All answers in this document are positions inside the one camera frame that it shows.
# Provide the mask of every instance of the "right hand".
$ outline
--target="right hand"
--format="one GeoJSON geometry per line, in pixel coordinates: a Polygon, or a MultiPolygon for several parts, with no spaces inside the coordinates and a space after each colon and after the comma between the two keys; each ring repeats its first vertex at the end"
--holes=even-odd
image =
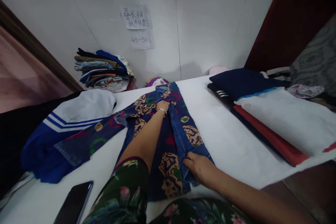
{"type": "Polygon", "coordinates": [[[183,163],[189,168],[199,183],[211,190],[215,190],[216,184],[221,180],[219,176],[223,172],[206,156],[188,152],[187,158],[183,160],[183,163]]]}

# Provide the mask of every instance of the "hand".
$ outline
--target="hand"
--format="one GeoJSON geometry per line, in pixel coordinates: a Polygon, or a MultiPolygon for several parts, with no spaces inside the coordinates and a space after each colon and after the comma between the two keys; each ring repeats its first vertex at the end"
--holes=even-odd
{"type": "Polygon", "coordinates": [[[221,181],[220,175],[223,172],[206,156],[188,152],[187,158],[183,160],[183,163],[189,168],[199,183],[211,190],[215,190],[216,185],[221,181]]]}
{"type": "Polygon", "coordinates": [[[158,111],[159,109],[163,109],[168,112],[169,104],[170,103],[166,101],[159,101],[156,105],[156,111],[158,111]]]}

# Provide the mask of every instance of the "handwritten number 45-50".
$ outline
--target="handwritten number 45-50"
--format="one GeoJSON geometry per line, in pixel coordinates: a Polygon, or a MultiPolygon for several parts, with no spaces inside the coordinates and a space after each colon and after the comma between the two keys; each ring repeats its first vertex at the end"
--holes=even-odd
{"type": "MultiPolygon", "coordinates": [[[[138,42],[138,39],[137,38],[132,38],[132,40],[131,40],[133,43],[137,43],[138,42]]],[[[147,38],[144,38],[144,37],[142,37],[142,39],[139,39],[139,41],[141,42],[147,42],[148,41],[148,39],[147,38]]]]}

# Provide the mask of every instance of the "jacket sleeve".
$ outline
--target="jacket sleeve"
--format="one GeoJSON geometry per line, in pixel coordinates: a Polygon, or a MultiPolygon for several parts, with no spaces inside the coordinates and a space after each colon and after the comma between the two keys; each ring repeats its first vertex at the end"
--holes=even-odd
{"type": "Polygon", "coordinates": [[[82,164],[115,134],[125,128],[117,123],[120,112],[91,125],[81,132],[55,144],[55,148],[73,165],[82,164]]]}

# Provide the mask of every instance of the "smartphone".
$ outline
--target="smartphone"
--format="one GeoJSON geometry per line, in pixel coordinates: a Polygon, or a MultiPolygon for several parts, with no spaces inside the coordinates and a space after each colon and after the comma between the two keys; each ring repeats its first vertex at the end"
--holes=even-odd
{"type": "Polygon", "coordinates": [[[93,181],[75,185],[66,197],[54,224],[79,224],[93,181]]]}

